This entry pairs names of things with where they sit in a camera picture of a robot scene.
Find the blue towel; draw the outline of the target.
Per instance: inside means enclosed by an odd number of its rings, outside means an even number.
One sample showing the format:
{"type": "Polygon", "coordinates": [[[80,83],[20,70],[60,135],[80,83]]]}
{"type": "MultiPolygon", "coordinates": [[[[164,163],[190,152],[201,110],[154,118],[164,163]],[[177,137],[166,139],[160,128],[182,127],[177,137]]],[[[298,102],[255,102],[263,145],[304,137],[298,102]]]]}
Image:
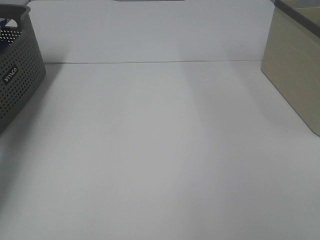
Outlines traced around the blue towel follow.
{"type": "MultiPolygon", "coordinates": [[[[8,23],[8,20],[6,18],[0,19],[0,30],[2,30],[8,23]]],[[[3,52],[7,47],[8,43],[5,40],[0,40],[0,52],[3,52]]]]}

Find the beige storage box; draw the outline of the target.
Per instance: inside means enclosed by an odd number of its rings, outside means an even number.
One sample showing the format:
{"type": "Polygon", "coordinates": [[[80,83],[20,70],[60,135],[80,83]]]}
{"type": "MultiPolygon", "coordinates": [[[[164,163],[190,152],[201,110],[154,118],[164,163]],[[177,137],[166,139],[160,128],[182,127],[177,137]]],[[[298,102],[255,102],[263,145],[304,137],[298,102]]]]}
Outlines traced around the beige storage box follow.
{"type": "Polygon", "coordinates": [[[320,2],[275,0],[261,71],[320,134],[320,2]]]}

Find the grey perforated plastic basket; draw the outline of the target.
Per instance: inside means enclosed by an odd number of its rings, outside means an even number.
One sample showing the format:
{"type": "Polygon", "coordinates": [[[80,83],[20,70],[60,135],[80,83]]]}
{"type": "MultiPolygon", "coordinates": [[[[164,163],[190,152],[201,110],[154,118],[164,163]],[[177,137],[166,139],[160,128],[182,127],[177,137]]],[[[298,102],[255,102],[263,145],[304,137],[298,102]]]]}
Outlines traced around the grey perforated plastic basket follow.
{"type": "Polygon", "coordinates": [[[0,131],[11,124],[46,76],[46,68],[26,5],[1,4],[0,18],[13,20],[0,39],[8,43],[0,52],[0,131]]]}

